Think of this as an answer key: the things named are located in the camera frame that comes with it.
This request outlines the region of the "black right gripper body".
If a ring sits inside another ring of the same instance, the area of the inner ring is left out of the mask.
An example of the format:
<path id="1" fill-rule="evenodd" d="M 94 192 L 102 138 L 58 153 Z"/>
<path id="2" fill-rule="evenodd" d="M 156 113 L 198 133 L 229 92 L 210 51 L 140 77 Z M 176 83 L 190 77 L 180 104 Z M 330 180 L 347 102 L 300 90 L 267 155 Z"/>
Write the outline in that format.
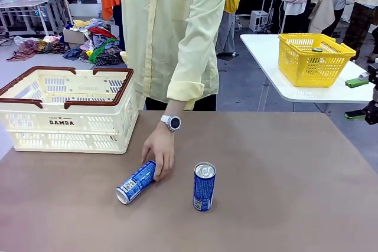
<path id="1" fill-rule="evenodd" d="M 374 84 L 372 100 L 364 108 L 365 121 L 369 125 L 377 124 L 377 63 L 370 64 L 367 72 L 369 74 L 369 82 Z"/>

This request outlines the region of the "person's left hand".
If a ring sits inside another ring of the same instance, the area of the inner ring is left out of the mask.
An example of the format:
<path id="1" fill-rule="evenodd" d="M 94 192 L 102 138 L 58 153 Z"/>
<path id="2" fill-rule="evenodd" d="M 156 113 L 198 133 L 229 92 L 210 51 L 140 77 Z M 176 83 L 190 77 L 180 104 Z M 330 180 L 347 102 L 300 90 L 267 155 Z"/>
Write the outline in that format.
<path id="1" fill-rule="evenodd" d="M 155 130 L 144 142 L 142 148 L 142 163 L 149 156 L 153 156 L 155 159 L 154 180 L 156 182 L 160 181 L 172 170 L 174 154 L 174 132 L 170 131 L 166 124 L 159 122 Z"/>

